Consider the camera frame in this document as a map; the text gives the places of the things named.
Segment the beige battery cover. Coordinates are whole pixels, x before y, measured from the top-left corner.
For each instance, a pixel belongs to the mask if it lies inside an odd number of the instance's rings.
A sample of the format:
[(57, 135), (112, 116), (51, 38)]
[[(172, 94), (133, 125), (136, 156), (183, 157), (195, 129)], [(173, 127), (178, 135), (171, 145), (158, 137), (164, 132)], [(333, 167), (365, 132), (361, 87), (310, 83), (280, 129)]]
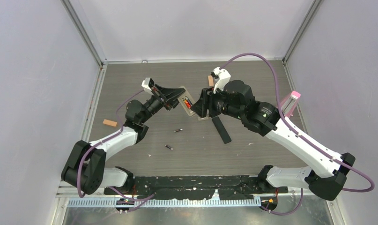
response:
[(204, 118), (198, 117), (198, 121), (205, 121), (205, 120), (208, 120), (208, 119), (209, 119), (209, 117), (204, 117)]

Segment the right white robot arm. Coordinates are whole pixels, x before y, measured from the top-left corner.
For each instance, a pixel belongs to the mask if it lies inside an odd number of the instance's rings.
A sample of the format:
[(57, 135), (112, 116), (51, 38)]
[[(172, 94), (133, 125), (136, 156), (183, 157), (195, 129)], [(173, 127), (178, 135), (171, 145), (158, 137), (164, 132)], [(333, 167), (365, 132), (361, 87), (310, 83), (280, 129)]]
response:
[[(257, 184), (266, 193), (280, 187), (304, 188), (324, 200), (332, 201), (342, 191), (350, 171), (340, 163), (352, 166), (355, 162), (353, 155), (341, 155), (318, 142), (315, 145), (323, 153), (314, 149), (291, 130), (295, 125), (289, 118), (281, 119), (274, 105), (257, 101), (251, 87), (241, 80), (228, 82), (223, 90), (204, 88), (191, 110), (201, 118), (224, 114), (238, 119), (248, 130), (282, 145), (307, 164), (300, 168), (264, 166), (258, 174)], [(324, 153), (338, 162), (330, 160)]]

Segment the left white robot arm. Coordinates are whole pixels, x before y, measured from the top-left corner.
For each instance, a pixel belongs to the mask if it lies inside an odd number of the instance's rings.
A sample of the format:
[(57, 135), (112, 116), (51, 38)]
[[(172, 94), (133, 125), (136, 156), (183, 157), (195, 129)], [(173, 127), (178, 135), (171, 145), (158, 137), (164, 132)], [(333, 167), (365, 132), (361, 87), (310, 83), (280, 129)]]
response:
[(106, 161), (121, 150), (138, 144), (148, 131), (145, 122), (162, 108), (175, 108), (186, 89), (183, 86), (165, 88), (145, 84), (143, 91), (151, 95), (145, 103), (130, 97), (120, 105), (120, 108), (126, 107), (126, 121), (122, 122), (117, 117), (121, 128), (102, 139), (91, 142), (79, 140), (74, 144), (61, 178), (77, 188), (79, 197), (91, 195), (99, 188), (117, 188), (123, 194), (133, 190), (133, 174), (118, 166), (107, 168)]

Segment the orange battery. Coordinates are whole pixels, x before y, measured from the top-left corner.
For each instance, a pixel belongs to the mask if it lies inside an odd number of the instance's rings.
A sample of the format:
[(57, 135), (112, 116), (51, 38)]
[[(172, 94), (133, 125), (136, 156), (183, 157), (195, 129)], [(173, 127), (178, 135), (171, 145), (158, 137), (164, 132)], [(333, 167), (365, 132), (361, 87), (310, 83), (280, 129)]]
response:
[(184, 99), (184, 103), (185, 103), (185, 105), (186, 105), (186, 107), (187, 107), (188, 109), (191, 108), (191, 104), (189, 103), (188, 100)]

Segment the beige remote control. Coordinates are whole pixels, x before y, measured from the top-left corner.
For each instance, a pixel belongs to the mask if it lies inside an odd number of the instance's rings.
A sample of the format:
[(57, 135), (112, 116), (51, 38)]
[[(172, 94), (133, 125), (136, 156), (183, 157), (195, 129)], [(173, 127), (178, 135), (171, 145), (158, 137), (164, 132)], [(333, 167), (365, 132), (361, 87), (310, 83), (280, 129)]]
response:
[(189, 117), (194, 116), (196, 113), (191, 109), (193, 105), (193, 97), (190, 95), (188, 90), (186, 89), (185, 86), (180, 86), (179, 88), (184, 89), (184, 93), (178, 97), (179, 103), (182, 105), (183, 109), (187, 113)]

